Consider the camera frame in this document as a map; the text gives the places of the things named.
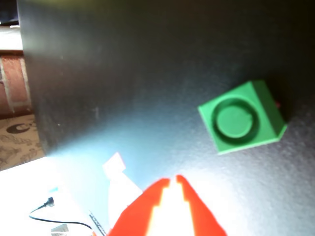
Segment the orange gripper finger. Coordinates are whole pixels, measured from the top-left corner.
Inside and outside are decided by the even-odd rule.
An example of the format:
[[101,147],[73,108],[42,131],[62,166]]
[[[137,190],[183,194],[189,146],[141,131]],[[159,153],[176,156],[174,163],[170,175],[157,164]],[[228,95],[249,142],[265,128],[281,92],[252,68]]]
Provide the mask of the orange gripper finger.
[[110,236],[144,236],[147,233],[153,207],[161,201],[164,188],[168,187],[170,179],[161,178],[151,184],[134,200],[120,215]]
[[177,175],[176,181],[182,185],[184,198],[189,202],[194,234],[196,236],[226,236],[225,230],[217,222],[212,212],[200,199],[187,179],[182,175]]

